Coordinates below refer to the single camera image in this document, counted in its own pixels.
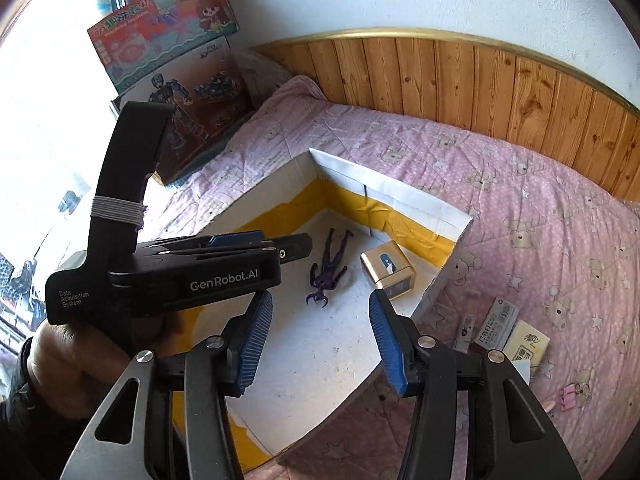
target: wooden headboard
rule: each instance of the wooden headboard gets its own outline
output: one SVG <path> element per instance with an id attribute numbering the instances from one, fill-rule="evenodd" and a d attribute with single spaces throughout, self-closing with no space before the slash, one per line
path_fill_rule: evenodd
<path id="1" fill-rule="evenodd" d="M 423 29 L 338 31 L 257 50 L 314 79 L 330 101 L 508 140 L 640 202 L 640 112 L 542 54 Z"/>

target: yellow tape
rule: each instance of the yellow tape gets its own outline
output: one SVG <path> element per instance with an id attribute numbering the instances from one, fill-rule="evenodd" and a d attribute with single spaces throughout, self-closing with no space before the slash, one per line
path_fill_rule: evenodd
<path id="1" fill-rule="evenodd" d="M 268 238 L 291 234 L 322 210 L 338 214 L 366 227 L 383 231 L 393 240 L 436 267 L 442 267 L 451 254 L 455 240 L 449 240 L 400 214 L 391 206 L 371 197 L 344 189 L 333 182 L 315 180 L 290 202 L 279 204 L 237 231 L 260 229 Z M 191 332 L 204 307 L 183 310 L 180 315 L 185 332 L 176 339 L 179 351 L 193 347 Z M 174 422 L 184 432 L 184 397 L 174 395 Z M 244 472 L 258 467 L 271 457 L 248 436 L 247 429 L 230 420 L 238 458 Z"/>

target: blue robot image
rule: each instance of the blue robot image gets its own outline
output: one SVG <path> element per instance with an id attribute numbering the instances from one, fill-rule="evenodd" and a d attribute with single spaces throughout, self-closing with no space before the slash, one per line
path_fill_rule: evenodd
<path id="1" fill-rule="evenodd" d="M 211 81 L 196 86 L 193 91 L 201 99 L 219 101 L 236 97 L 240 93 L 240 86 L 221 70 Z"/>
<path id="2" fill-rule="evenodd" d="M 162 74 L 155 74 L 151 78 L 151 84 L 158 90 L 149 94 L 148 101 L 150 103 L 171 104 L 175 107 L 175 113 L 171 120 L 173 127 L 169 130 L 169 145 L 175 157 L 179 158 L 187 140 L 180 132 L 178 121 L 189 133 L 206 139 L 206 134 L 202 127 L 191 119 L 182 107 L 183 104 L 187 106 L 192 104 L 193 99 L 191 99 L 189 91 L 178 83 L 176 79 L 171 79 L 165 83 Z"/>

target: purple action figure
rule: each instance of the purple action figure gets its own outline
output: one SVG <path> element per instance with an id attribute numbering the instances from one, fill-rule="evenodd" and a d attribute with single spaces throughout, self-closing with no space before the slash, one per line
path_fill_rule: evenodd
<path id="1" fill-rule="evenodd" d="M 335 258 L 331 259 L 331 238 L 334 236 L 334 228 L 329 230 L 329 236 L 326 239 L 326 243 L 324 245 L 324 254 L 322 255 L 322 267 L 320 269 L 320 276 L 316 278 L 316 270 L 318 269 L 318 264 L 313 264 L 311 267 L 311 286 L 314 286 L 318 290 L 309 294 L 306 297 L 307 304 L 309 300 L 313 298 L 314 301 L 323 301 L 324 304 L 322 308 L 326 307 L 329 303 L 329 298 L 324 295 L 323 290 L 334 290 L 335 287 L 338 286 L 338 282 L 340 278 L 344 276 L 344 273 L 347 272 L 347 266 L 344 266 L 338 275 L 334 278 L 335 269 L 340 265 L 340 261 L 342 260 L 342 256 L 344 256 L 344 250 L 347 247 L 347 240 L 350 237 L 353 237 L 353 233 L 347 229 L 344 233 L 344 238 L 340 243 L 340 249 L 338 253 L 335 255 Z"/>

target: pink bedsheet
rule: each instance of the pink bedsheet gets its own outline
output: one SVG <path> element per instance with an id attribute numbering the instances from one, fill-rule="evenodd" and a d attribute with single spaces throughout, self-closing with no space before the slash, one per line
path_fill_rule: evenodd
<path id="1" fill-rule="evenodd" d="M 143 237 L 194 234 L 291 157 L 318 148 L 388 174 L 475 217 L 466 251 L 422 328 L 450 340 L 479 326 L 496 296 L 551 338 L 531 383 L 538 399 L 578 384 L 578 406 L 551 417 L 585 480 L 612 462 L 640 418 L 638 217 L 562 164 L 431 121 L 332 104 L 304 76 L 278 90 L 227 149 L 152 211 Z M 397 475 L 412 400 L 378 378 L 358 400 L 252 480 Z M 453 478 L 464 478 L 460 396 Z"/>

